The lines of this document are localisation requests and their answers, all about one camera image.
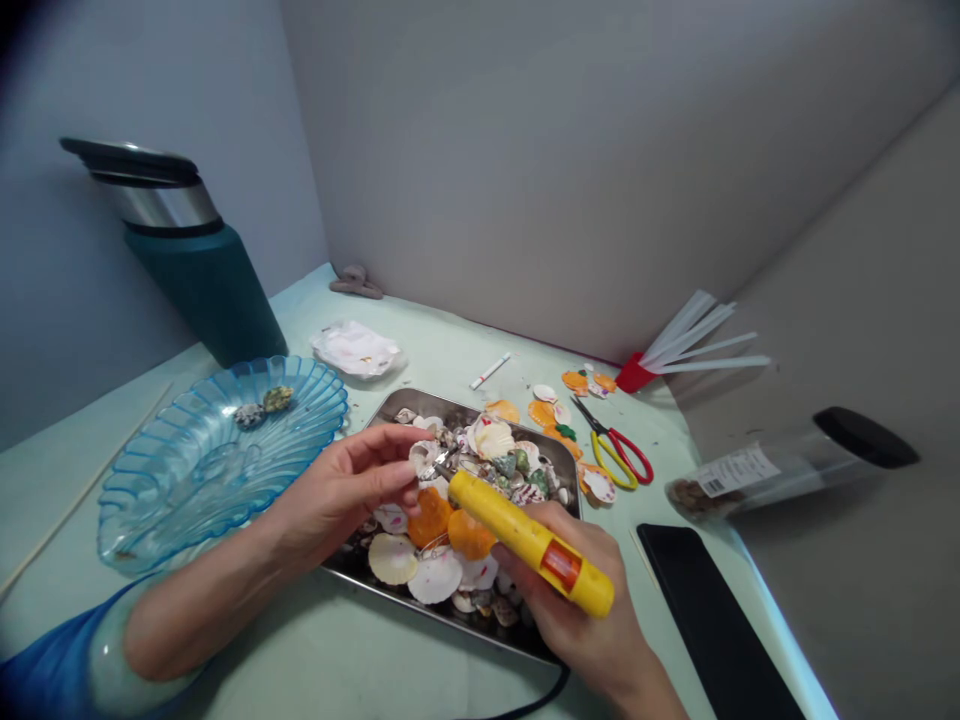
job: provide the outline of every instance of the plastic bag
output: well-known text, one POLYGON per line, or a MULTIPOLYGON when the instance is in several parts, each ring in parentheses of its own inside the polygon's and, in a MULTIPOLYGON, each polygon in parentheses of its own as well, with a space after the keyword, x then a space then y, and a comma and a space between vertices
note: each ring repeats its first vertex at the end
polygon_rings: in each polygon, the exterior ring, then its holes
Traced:
POLYGON ((355 320, 338 320, 310 341, 318 360, 360 380, 374 380, 407 364, 403 350, 355 320))

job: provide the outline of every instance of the metal tray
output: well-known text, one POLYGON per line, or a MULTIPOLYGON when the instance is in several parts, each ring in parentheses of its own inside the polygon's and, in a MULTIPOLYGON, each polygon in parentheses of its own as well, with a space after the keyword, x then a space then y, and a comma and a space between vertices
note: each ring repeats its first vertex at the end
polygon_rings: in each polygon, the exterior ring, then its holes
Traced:
MULTIPOLYGON (((424 417, 433 415, 443 418, 447 427, 466 426, 480 415, 479 410, 466 405, 445 400, 422 390, 403 388, 387 396, 377 412, 370 418, 367 427, 392 423, 394 416, 405 407, 424 417)), ((570 491, 572 502, 567 510, 579 519, 580 489, 577 482, 577 462, 573 455, 559 440, 554 440, 520 425, 513 423, 510 423, 510 425, 513 428, 514 438, 536 443, 540 452, 553 462, 557 478, 570 491)), ((354 585, 366 588, 370 592, 408 607, 421 615, 426 615, 452 628, 499 645, 506 650, 540 662, 558 663, 556 656, 544 644, 536 628, 527 628, 523 623, 517 623, 509 629, 503 628, 492 615, 484 618, 479 612, 469 615, 459 612, 450 600, 437 605, 423 605, 410 595, 406 586, 393 587, 377 580, 367 565, 366 552, 340 551, 320 567, 354 585)))

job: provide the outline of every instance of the table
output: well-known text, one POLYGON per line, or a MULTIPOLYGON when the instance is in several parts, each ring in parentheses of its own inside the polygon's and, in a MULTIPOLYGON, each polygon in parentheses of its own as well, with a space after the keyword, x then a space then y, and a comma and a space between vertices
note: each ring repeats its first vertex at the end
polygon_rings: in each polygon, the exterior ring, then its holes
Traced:
MULTIPOLYGON (((578 370, 576 354, 484 327, 446 312, 387 297, 373 301, 332 293, 324 265, 271 301, 291 354, 308 356, 312 336, 337 319, 354 319, 394 338, 409 357, 386 379, 347 380, 350 413, 343 432, 363 428, 382 399, 415 387, 465 405, 508 399, 523 423, 528 385, 546 383, 561 397, 561 373, 578 370), (516 356, 477 391, 468 388, 506 351, 516 356)), ((616 369, 596 361, 598 371, 616 369)), ((6 577, 57 520, 80 488, 153 405, 168 382, 176 393, 218 369, 196 345, 0 454, 0 575, 6 577)), ((688 713, 714 717, 663 596, 631 535, 641 522, 685 525, 663 493, 666 481, 699 464, 682 414, 662 381, 639 395, 590 398, 599 421, 643 449, 656 471, 650 487, 620 491, 612 508, 583 503, 584 519, 620 544, 630 592, 647 639, 660 656, 688 713)), ((574 411, 573 428, 592 456, 589 428, 574 411)), ((127 580, 96 555, 98 491, 37 559, 0 607, 0 655, 18 652, 63 620, 102 602, 127 580)), ((742 543, 730 529, 704 541, 774 663, 808 718, 835 717, 742 543)), ((530 702, 552 685, 556 670, 409 612, 324 573, 285 592, 201 679, 184 709, 193 718, 455 718, 488 717, 530 702)), ((537 717, 596 717, 601 700, 578 679, 537 717)))

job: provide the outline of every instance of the yellow glue gun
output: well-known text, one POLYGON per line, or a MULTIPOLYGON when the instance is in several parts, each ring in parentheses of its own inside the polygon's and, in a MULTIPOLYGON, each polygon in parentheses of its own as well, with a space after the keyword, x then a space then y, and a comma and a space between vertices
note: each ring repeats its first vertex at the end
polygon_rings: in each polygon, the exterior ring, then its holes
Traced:
POLYGON ((561 595, 592 617, 609 614, 613 583, 583 555, 476 475, 463 469, 453 474, 439 465, 436 468, 450 481, 450 495, 460 506, 561 595))

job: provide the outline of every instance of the red and yellow scissors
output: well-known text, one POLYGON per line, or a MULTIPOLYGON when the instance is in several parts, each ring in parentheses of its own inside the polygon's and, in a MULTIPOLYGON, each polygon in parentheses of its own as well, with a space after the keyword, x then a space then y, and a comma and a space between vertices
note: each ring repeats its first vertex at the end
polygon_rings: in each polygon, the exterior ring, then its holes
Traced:
POLYGON ((580 408, 580 412, 583 413, 583 416, 587 419, 587 422, 590 424, 590 441, 593 444, 593 454, 597 457, 597 464, 600 465, 613 481, 622 488, 627 490, 636 490, 637 485, 649 485, 653 482, 653 466, 650 464, 650 461, 647 460, 647 456, 640 452, 640 448, 634 445, 630 440, 628 440, 622 433, 614 430, 613 428, 605 428, 597 419, 590 414, 590 411, 584 407, 583 403, 579 399, 573 398, 574 404, 580 408), (614 452, 613 448, 607 444, 603 439, 603 436, 606 435, 610 440, 613 441, 613 447, 616 448, 614 452), (626 445, 633 451, 633 454, 636 455, 640 462, 643 464, 643 469, 646 471, 646 475, 641 475, 637 472, 637 469, 633 466, 633 463, 630 462, 630 458, 627 457, 626 451, 623 449, 623 445, 626 445), (620 469, 623 470, 624 474, 627 476, 627 482, 623 482, 616 475, 613 474, 613 471, 607 466, 606 462, 603 460, 603 453, 600 452, 600 448, 603 448, 607 451, 607 454, 613 458, 613 460, 620 466, 620 469))

